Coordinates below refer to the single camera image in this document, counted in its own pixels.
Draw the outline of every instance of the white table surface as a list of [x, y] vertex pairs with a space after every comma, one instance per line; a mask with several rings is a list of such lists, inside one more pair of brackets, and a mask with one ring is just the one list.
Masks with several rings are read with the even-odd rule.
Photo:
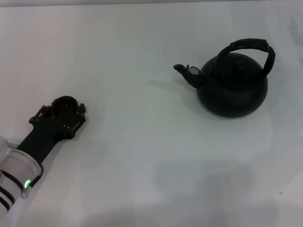
[[[63, 95], [88, 121], [0, 226], [301, 227], [301, 2], [1, 8], [0, 134], [21, 141]], [[241, 38], [267, 39], [276, 63], [262, 106], [226, 120], [173, 65]]]

